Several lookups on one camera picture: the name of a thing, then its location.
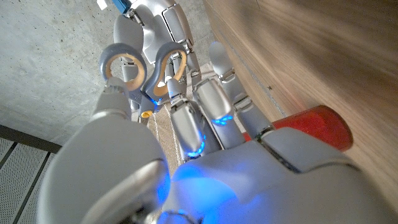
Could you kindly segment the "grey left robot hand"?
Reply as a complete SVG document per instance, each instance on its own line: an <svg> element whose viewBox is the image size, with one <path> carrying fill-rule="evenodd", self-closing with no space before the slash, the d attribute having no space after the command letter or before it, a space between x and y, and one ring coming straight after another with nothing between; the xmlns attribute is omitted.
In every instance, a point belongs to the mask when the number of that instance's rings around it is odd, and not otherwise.
<svg viewBox="0 0 398 224"><path fill-rule="evenodd" d="M156 56L183 52L175 42ZM396 223L397 214L358 166L297 129L275 129L248 100L214 79L197 101L169 91L184 163L170 174L165 154L131 120L131 92L148 84L140 53L112 44L90 122L59 151L43 180L40 223Z"/></svg>

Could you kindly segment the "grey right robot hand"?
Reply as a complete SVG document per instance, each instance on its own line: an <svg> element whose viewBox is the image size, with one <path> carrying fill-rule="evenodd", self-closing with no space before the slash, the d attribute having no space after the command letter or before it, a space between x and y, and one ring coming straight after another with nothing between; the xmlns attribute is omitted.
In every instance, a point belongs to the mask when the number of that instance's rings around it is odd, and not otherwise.
<svg viewBox="0 0 398 224"><path fill-rule="evenodd" d="M176 79L185 93L187 91L185 68L189 69L193 83L201 80L199 63L193 51L193 36L179 4L173 0L114 0L113 3L121 12L114 23L114 42L127 44L142 52L157 72L157 75L151 76L148 79L149 83L144 85L149 88L144 92L145 97L158 105L169 101L166 84L169 78ZM164 72L157 68L156 54L163 45L172 42L183 46L186 52L187 62L180 73L177 70L183 64L183 56L178 52L172 53L165 59Z"/></svg>

